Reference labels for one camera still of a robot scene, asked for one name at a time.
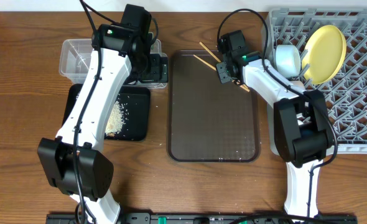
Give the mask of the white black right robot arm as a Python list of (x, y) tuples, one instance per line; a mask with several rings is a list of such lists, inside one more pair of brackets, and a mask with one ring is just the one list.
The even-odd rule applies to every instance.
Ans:
[(335, 140), (323, 93), (294, 85), (257, 52), (224, 54), (216, 70), (222, 83), (246, 85), (269, 105), (271, 149), (287, 167), (285, 211), (316, 217), (318, 174)]

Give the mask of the light blue bowl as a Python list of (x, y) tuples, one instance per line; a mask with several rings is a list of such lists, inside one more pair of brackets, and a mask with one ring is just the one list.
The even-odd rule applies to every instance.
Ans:
[(275, 64), (277, 71), (284, 77), (298, 76), (301, 69), (299, 51), (294, 45), (278, 45), (276, 47)]

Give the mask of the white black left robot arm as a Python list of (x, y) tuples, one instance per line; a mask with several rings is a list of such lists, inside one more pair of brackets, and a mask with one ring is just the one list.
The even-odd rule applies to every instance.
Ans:
[(114, 166), (102, 153), (105, 131), (130, 74), (151, 69), (156, 41), (148, 26), (100, 25), (76, 103), (55, 139), (40, 140), (37, 153), (49, 184), (82, 209), (75, 213), (77, 223), (118, 221), (120, 206), (109, 189)]

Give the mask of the yellow plate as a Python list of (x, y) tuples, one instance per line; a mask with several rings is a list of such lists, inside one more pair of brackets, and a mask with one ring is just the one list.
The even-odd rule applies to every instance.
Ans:
[(304, 78), (319, 85), (331, 80), (341, 69), (346, 56), (346, 39), (338, 27), (317, 29), (305, 45), (302, 68), (309, 66)]

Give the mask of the pink bowl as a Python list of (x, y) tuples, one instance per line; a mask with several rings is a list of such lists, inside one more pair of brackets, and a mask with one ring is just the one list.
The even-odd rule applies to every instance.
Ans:
[(293, 84), (294, 86), (300, 88), (301, 90), (304, 90), (304, 84), (301, 81), (291, 81), (291, 84)]

